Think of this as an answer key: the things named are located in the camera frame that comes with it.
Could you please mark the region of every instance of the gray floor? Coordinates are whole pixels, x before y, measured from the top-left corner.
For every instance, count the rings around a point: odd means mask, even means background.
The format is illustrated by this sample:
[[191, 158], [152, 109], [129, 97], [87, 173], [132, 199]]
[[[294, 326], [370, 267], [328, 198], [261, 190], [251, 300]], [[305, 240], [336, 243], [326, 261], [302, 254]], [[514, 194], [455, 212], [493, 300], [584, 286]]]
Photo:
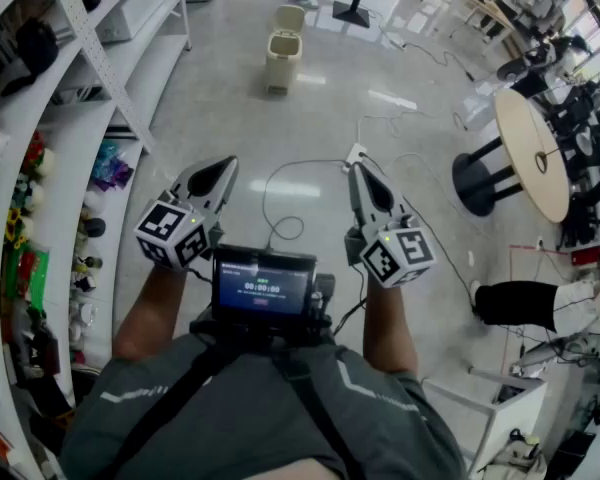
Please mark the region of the gray floor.
[[[537, 212], [524, 193], [498, 204], [488, 218], [474, 217], [462, 207], [451, 182], [455, 156], [497, 135], [492, 97], [498, 85], [493, 77], [471, 83], [455, 60], [449, 59], [448, 67], [436, 65], [415, 48], [405, 52], [395, 48], [389, 38], [402, 37], [421, 45], [440, 60], [445, 49], [453, 52], [476, 78], [488, 76], [506, 59], [503, 50], [496, 48], [482, 57], [480, 35], [471, 27], [462, 28], [450, 40], [449, 31], [462, 24], [458, 16], [442, 20], [441, 28], [446, 31], [428, 31], [432, 18], [450, 0], [362, 0], [376, 11], [370, 29], [334, 20], [334, 0], [319, 1], [322, 7], [306, 15], [298, 79], [283, 97], [263, 93], [262, 74], [271, 17], [284, 0], [214, 0], [190, 5], [193, 49], [180, 58], [152, 124], [169, 169], [178, 172], [199, 159], [237, 155], [238, 183], [222, 215], [225, 239], [261, 247], [269, 234], [261, 214], [262, 187], [274, 169], [294, 160], [344, 159], [363, 116], [399, 116], [391, 123], [362, 119], [360, 141], [383, 166], [406, 152], [426, 159], [440, 184], [412, 156], [398, 159], [388, 172], [432, 226], [464, 281], [497, 282], [510, 275], [532, 279], [541, 256], [509, 246], [535, 245], [542, 236], [545, 246], [551, 248], [555, 226]], [[433, 117], [400, 116], [414, 107]], [[453, 112], [475, 131], [454, 124]], [[496, 152], [487, 158], [487, 164], [497, 169], [504, 160], [503, 153]], [[133, 239], [132, 227], [147, 200], [167, 185], [154, 159], [143, 157], [121, 242], [116, 325], [150, 268]], [[320, 270], [335, 274], [330, 313], [339, 321], [358, 301], [360, 286], [358, 274], [346, 265], [343, 247], [343, 235], [353, 217], [346, 177], [339, 167], [329, 164], [295, 166], [280, 172], [270, 190], [267, 211], [272, 220], [297, 215], [305, 222], [300, 238], [290, 242], [274, 239], [274, 247], [316, 254]], [[290, 223], [281, 231], [293, 234], [297, 230], [293, 226]], [[438, 265], [403, 288], [420, 356], [420, 375], [444, 379], [451, 387], [488, 400], [493, 385], [476, 382], [466, 374], [466, 366], [499, 371], [516, 357], [520, 340], [514, 335], [507, 340], [504, 329], [486, 328], [472, 318], [465, 289], [439, 247], [436, 251]], [[209, 274], [208, 265], [201, 262], [196, 266]], [[563, 259], [558, 258], [558, 267], [568, 272]], [[537, 278], [561, 282], [546, 260]], [[190, 276], [177, 334], [187, 332], [188, 322], [209, 299], [209, 287]], [[338, 341], [360, 351], [362, 323], [363, 315], [356, 314]], [[527, 332], [542, 338], [537, 329]], [[550, 389], [537, 427], [543, 437], [557, 413], [568, 370], [552, 367], [548, 377]], [[457, 407], [447, 409], [444, 415], [457, 435], [462, 435], [462, 444], [475, 446], [480, 421]]]

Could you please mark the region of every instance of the black stand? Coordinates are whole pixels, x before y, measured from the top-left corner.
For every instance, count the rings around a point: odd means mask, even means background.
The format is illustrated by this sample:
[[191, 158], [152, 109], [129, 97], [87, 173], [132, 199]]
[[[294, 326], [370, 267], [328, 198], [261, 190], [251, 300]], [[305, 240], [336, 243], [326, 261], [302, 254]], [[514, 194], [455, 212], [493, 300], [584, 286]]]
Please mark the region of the black stand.
[[358, 9], [360, 0], [353, 0], [351, 5], [343, 2], [333, 2], [333, 17], [337, 20], [369, 28], [369, 11]]
[[519, 183], [496, 192], [495, 185], [515, 174], [511, 166], [491, 174], [480, 159], [502, 145], [498, 137], [485, 144], [475, 153], [463, 153], [453, 161], [453, 185], [462, 204], [479, 217], [486, 217], [495, 207], [496, 201], [517, 194], [522, 190]]

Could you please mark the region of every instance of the round wooden table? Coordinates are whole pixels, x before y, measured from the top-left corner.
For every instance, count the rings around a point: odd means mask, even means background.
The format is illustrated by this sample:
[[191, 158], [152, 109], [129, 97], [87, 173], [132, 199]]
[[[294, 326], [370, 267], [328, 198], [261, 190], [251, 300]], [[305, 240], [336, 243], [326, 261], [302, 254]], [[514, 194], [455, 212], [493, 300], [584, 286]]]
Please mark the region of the round wooden table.
[[[489, 215], [500, 199], [526, 190], [538, 210], [551, 222], [562, 222], [569, 208], [569, 180], [556, 140], [544, 118], [523, 96], [503, 89], [495, 98], [500, 137], [453, 162], [458, 197], [475, 215]], [[511, 165], [491, 174], [480, 160], [504, 145]], [[519, 182], [496, 191], [512, 176]]]

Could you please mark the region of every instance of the beige trash bin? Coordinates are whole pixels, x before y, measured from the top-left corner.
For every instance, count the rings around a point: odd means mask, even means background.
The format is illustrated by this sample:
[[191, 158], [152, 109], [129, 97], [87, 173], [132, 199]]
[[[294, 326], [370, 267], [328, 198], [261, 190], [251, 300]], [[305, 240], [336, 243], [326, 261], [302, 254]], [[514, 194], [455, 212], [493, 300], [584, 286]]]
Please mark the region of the beige trash bin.
[[278, 7], [273, 26], [267, 45], [264, 87], [267, 92], [286, 93], [302, 57], [300, 32], [304, 26], [304, 9], [297, 5]]

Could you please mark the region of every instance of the black pants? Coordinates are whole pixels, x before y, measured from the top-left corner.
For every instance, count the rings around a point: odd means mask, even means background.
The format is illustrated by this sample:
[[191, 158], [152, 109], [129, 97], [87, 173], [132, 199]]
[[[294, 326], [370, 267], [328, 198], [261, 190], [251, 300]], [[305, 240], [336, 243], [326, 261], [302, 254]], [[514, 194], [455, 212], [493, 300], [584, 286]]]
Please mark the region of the black pants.
[[546, 91], [549, 86], [542, 75], [538, 73], [529, 73], [524, 78], [518, 80], [511, 88], [529, 99], [542, 91]]
[[487, 325], [539, 325], [556, 332], [553, 303], [558, 287], [535, 281], [510, 281], [481, 286], [476, 313]]
[[[511, 7], [509, 7], [507, 4], [505, 4], [502, 0], [496, 0], [496, 5], [500, 8], [502, 13], [509, 19], [509, 21], [513, 21], [518, 17], [518, 13], [514, 11]], [[482, 18], [480, 26], [484, 28], [489, 23], [491, 23], [492, 20], [493, 18], [491, 16], [486, 15], [484, 18]], [[489, 29], [489, 32], [487, 32], [487, 36], [493, 39], [500, 32], [502, 32], [502, 29], [504, 29], [504, 26], [496, 22], [496, 24]]]

